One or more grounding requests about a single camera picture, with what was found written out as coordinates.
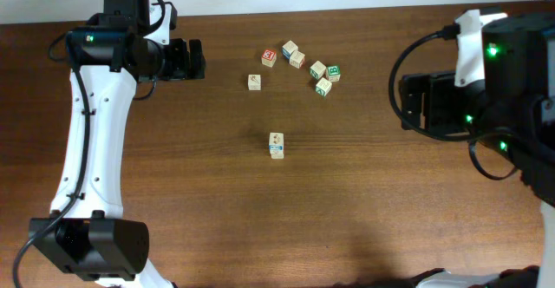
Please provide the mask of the yellow number 1 block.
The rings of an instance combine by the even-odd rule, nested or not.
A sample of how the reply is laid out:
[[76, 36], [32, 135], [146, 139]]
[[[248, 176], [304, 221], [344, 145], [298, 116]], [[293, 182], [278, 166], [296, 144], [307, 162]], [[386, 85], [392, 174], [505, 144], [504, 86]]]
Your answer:
[[276, 151], [276, 150], [272, 150], [271, 151], [271, 158], [272, 159], [283, 159], [284, 158], [284, 152], [283, 151]]

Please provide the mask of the blue letter D block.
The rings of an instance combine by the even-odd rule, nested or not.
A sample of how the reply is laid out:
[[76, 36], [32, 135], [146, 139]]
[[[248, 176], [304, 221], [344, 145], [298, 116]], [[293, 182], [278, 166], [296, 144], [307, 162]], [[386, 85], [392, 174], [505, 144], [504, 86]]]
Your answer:
[[283, 145], [269, 145], [269, 149], [270, 149], [270, 151], [283, 151], [284, 146]]

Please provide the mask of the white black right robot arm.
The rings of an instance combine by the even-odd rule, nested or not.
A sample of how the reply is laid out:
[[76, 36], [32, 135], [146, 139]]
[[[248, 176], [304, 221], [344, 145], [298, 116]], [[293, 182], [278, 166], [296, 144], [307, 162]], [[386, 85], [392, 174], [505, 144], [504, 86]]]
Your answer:
[[[396, 77], [403, 61], [424, 43], [455, 40], [452, 72]], [[542, 264], [487, 276], [433, 269], [398, 287], [552, 287], [554, 285], [554, 15], [508, 16], [495, 9], [467, 10], [454, 23], [409, 45], [388, 79], [391, 108], [405, 130], [445, 142], [465, 142], [477, 171], [481, 143], [508, 160], [541, 201], [545, 230]]]

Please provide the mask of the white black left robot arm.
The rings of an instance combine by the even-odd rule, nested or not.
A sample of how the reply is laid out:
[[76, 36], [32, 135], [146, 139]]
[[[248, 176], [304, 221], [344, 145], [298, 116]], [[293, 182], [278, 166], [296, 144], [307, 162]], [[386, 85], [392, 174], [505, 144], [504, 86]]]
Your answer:
[[98, 14], [62, 36], [72, 110], [62, 178], [49, 215], [29, 223], [28, 246], [61, 272], [104, 287], [168, 287], [149, 260], [146, 224], [123, 217], [121, 162], [140, 82], [197, 80], [201, 42], [172, 39], [169, 4], [141, 16]]

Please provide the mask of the wooden block behind arm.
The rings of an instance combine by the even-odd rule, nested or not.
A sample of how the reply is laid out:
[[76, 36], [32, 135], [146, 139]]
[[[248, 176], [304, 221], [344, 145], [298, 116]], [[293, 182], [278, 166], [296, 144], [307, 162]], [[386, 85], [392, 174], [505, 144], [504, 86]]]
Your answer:
[[296, 51], [298, 51], [298, 46], [292, 40], [289, 40], [282, 46], [282, 54], [287, 60], [289, 60]]

